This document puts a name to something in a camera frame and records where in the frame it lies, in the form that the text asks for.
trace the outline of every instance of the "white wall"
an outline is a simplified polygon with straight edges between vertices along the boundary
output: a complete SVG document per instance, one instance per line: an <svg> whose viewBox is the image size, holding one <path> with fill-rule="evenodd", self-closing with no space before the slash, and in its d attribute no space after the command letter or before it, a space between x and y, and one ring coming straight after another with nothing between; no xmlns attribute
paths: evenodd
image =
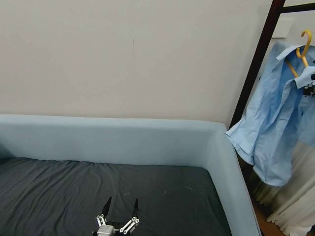
<svg viewBox="0 0 315 236"><path fill-rule="evenodd" d="M0 113L229 124L270 3L2 0Z"/></svg>

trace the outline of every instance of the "light blue shirt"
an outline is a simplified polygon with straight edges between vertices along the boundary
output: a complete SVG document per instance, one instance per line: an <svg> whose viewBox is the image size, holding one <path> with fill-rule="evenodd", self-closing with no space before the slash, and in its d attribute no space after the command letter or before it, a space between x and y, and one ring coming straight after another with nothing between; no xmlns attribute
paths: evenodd
<svg viewBox="0 0 315 236"><path fill-rule="evenodd" d="M296 56L298 47L274 45L245 114L226 132L238 154L253 165L263 182L273 186L290 179L298 138L315 146L315 98L303 95L304 86L313 83L315 47L309 48L308 67ZM285 59L299 77L294 78Z"/></svg>

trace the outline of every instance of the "clothes hanger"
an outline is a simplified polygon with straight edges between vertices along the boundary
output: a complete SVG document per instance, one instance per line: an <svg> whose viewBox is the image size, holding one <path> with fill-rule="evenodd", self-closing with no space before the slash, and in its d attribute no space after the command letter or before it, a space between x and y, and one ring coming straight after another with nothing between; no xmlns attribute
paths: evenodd
<svg viewBox="0 0 315 236"><path fill-rule="evenodd" d="M296 49L296 55L298 58L301 58L302 59L302 62L303 64L305 65L305 67L308 67L309 66L309 63L307 62L306 60L306 57L305 55L307 54L307 52L309 51L309 47L310 47L310 44L311 44L311 40L312 40L312 33L311 31L309 31L308 29L303 31L302 34L301 34L301 37L304 37L304 35L307 35L307 43L305 45L305 48L303 50L303 53L301 55L300 53L300 48L297 48ZM287 63L287 65L289 66L290 70L292 71L292 73L294 74L294 76L297 78L299 77L299 74L296 72L296 70L294 69L294 67L292 66L292 64L288 61L288 59L285 60L285 62Z"/></svg>
<svg viewBox="0 0 315 236"><path fill-rule="evenodd" d="M308 67L309 64L308 64L305 56L306 56L306 53L309 51L310 43L311 43L311 40L312 40L312 33L307 29L307 30L302 32L301 37L304 37L305 34L307 34L307 43L305 45L303 53L301 55L300 48L297 48L296 49L296 55L297 55L298 58L302 59L302 62L305 65L305 67Z"/></svg>

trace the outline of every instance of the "bed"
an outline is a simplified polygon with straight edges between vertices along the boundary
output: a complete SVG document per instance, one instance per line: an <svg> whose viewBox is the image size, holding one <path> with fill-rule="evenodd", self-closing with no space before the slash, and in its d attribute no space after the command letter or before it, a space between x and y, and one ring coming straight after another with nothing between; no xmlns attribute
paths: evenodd
<svg viewBox="0 0 315 236"><path fill-rule="evenodd" d="M221 123L0 116L0 235L92 235L126 221L134 236L260 235Z"/></svg>

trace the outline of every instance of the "mattress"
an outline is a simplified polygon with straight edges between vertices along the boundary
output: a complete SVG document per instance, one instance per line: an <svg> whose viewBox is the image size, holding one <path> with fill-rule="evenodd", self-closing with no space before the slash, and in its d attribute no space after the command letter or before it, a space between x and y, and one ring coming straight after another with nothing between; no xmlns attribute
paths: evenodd
<svg viewBox="0 0 315 236"><path fill-rule="evenodd" d="M130 219L138 199L134 236L231 235L203 168L0 159L0 235L92 235L109 197L116 222Z"/></svg>

